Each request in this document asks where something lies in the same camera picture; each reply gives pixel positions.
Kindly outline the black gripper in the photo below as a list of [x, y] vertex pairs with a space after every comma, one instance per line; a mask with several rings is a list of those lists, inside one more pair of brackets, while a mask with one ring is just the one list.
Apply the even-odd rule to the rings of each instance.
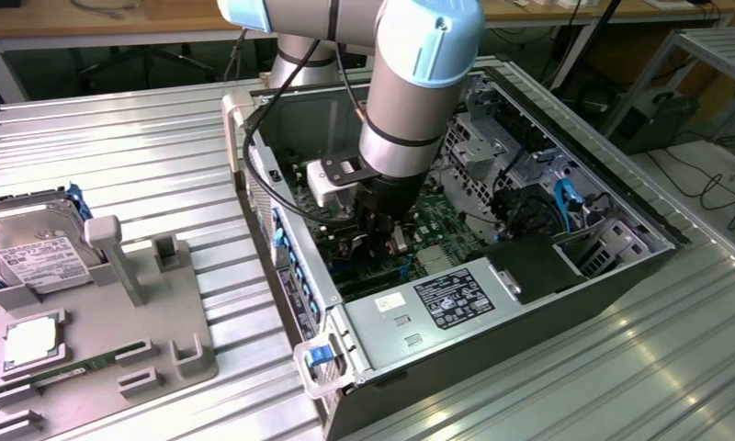
[[360, 182], [354, 207], [362, 230], [391, 230], [406, 219], [426, 177], [426, 174], [402, 178], [376, 175]]

